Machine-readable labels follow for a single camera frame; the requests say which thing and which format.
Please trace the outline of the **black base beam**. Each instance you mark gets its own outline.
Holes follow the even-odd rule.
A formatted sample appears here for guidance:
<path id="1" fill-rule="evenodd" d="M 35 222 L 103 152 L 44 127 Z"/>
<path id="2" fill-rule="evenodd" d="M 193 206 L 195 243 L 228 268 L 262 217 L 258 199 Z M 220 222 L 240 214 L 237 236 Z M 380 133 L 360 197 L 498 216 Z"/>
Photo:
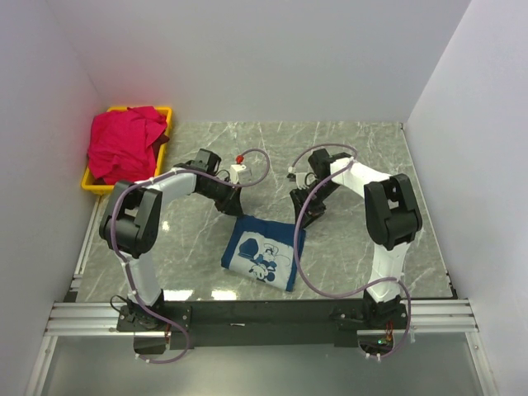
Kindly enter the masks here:
<path id="1" fill-rule="evenodd" d="M 118 332 L 173 332 L 172 349 L 332 344 L 358 347 L 360 331 L 403 330 L 408 307 L 397 300 L 376 308 L 361 299 L 168 301 L 156 312 L 171 326 L 147 315 L 137 304 L 120 308 Z"/>

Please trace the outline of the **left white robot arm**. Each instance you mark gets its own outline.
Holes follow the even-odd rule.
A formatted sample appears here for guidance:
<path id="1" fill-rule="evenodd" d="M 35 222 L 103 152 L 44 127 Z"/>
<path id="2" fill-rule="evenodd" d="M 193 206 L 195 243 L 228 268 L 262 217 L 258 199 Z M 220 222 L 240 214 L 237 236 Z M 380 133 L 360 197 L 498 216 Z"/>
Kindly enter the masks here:
<path id="1" fill-rule="evenodd" d="M 158 330 L 165 320 L 163 289 L 158 283 L 150 251 L 158 238 L 162 209 L 191 194 L 214 202 L 218 212 L 243 216 L 240 202 L 243 181 L 251 177 L 243 156 L 235 159 L 227 176 L 219 176 L 221 158 L 200 149 L 193 160 L 179 163 L 164 174 L 144 181 L 118 181 L 99 226 L 101 238 L 121 261 L 129 283 L 129 310 L 145 331 Z"/>

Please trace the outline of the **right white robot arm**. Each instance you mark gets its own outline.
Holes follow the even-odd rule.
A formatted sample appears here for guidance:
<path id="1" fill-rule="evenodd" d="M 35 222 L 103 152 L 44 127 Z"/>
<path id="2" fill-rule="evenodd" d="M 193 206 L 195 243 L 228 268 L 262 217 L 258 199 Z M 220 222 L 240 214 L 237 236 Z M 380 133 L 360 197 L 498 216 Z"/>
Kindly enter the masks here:
<path id="1" fill-rule="evenodd" d="M 296 158 L 288 168 L 288 178 L 297 187 L 290 192 L 295 208 L 294 260 L 304 283 L 317 294 L 343 299 L 363 294 L 362 319 L 366 326 L 382 328 L 399 314 L 403 264 L 411 243 L 422 229 L 422 215 L 409 177 L 376 171 L 356 160 L 357 151 L 331 155 L 323 144 L 305 150 L 309 156 L 309 174 L 297 172 Z M 363 199 L 365 226 L 374 243 L 374 256 L 367 285 L 353 292 L 330 294 L 311 284 L 300 265 L 300 232 L 320 218 L 324 201 L 340 186 Z"/>

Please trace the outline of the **blue t shirt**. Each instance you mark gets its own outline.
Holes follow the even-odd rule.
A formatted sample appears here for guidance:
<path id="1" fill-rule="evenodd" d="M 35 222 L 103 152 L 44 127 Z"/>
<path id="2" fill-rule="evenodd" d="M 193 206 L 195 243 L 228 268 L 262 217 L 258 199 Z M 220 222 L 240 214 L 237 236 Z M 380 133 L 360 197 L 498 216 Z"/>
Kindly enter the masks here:
<path id="1" fill-rule="evenodd" d="M 306 232 L 295 232 L 294 224 L 245 215 L 236 220 L 220 265 L 239 275 L 285 292 L 295 286 L 297 267 L 294 236 L 299 237 L 298 254 L 304 249 Z"/>

